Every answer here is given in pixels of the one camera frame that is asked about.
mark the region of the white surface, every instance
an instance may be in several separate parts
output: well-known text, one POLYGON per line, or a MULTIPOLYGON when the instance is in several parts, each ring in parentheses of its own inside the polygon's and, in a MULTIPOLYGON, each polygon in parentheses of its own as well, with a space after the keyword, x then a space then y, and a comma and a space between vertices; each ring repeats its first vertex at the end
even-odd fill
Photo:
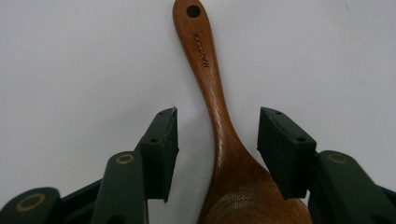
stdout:
MULTIPOLYGON (((261 106, 283 111, 318 151, 354 157, 396 190, 396 2, 202 1, 235 129, 255 158, 261 106)), ((194 223, 213 137, 179 45, 173 1, 0 4, 0 206, 32 188, 65 196, 133 150, 155 114, 178 108, 168 204, 150 223, 194 223)))

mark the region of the wood grain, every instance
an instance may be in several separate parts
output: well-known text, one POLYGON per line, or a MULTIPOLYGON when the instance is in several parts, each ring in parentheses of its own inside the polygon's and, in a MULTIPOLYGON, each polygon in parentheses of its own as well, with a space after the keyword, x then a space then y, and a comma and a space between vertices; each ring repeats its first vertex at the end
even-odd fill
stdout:
POLYGON ((173 18, 215 135, 215 165, 198 223, 311 223, 300 200, 283 200, 271 175, 251 157, 233 128, 202 4, 176 0, 173 18))

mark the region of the screw hole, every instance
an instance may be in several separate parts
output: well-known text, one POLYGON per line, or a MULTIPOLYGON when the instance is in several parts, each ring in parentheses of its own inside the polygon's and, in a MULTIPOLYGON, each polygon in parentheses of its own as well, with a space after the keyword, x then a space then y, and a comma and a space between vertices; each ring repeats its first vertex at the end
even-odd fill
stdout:
POLYGON ((107 222, 107 224, 123 224, 123 223, 125 223, 125 216, 123 215, 117 215, 111 217, 107 222))

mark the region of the wooden spoon handle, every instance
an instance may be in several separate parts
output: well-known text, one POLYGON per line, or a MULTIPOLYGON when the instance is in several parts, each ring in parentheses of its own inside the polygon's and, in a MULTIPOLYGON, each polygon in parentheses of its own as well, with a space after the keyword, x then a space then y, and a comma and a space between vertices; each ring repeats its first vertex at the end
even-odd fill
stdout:
POLYGON ((176 0, 173 17, 178 38, 204 96, 217 141, 234 130, 221 87, 209 19, 198 0, 176 0))

